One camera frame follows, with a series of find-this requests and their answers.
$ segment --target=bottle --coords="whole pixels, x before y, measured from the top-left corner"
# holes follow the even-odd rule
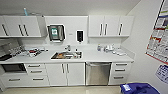
[[[97,50],[98,50],[98,51],[101,51],[101,46],[100,46],[100,44],[98,44]]]

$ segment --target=upper cabinet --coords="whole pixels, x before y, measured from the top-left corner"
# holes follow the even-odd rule
[[[1,16],[0,37],[42,37],[47,35],[44,17],[41,16]]]
[[[8,28],[6,27],[4,18],[0,16],[0,37],[7,37],[7,36],[10,36]]]
[[[132,24],[134,21],[133,16],[121,16],[119,22],[119,35],[129,36],[132,30]]]
[[[89,37],[129,36],[133,16],[89,16]]]

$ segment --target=ceiling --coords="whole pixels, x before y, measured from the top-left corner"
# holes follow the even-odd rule
[[[45,16],[126,15],[141,0],[0,0],[1,15]]]

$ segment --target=white cabinet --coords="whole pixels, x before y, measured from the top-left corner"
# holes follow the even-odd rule
[[[49,86],[45,64],[24,64],[27,73],[7,73],[0,76],[5,87]]]
[[[89,37],[129,36],[133,16],[89,16]]]
[[[46,64],[50,86],[67,86],[64,64]]]
[[[49,86],[47,76],[7,76],[0,77],[5,87],[44,87]]]
[[[133,16],[121,16],[119,22],[119,35],[129,36],[132,30],[134,17]]]
[[[28,37],[41,37],[46,35],[46,24],[44,17],[21,16],[22,26]]]
[[[8,28],[6,27],[5,20],[3,16],[0,16],[0,37],[9,36]]]
[[[100,37],[103,34],[104,16],[89,16],[89,37]]]
[[[41,16],[1,16],[4,18],[10,37],[42,37],[47,35],[44,17]]]
[[[119,19],[120,16],[105,16],[105,24],[104,24],[105,36],[117,35]]]
[[[68,86],[85,85],[85,63],[67,64]]]
[[[129,63],[112,63],[108,85],[119,85],[127,82],[128,75],[131,69]]]
[[[85,63],[46,64],[50,86],[85,85]]]
[[[19,16],[4,16],[4,19],[11,36],[25,36]]]

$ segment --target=wall-mounted dispenser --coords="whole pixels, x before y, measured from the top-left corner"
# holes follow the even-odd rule
[[[77,41],[80,43],[83,41],[83,31],[77,31]]]
[[[50,41],[63,41],[65,39],[63,25],[50,25],[48,27]]]

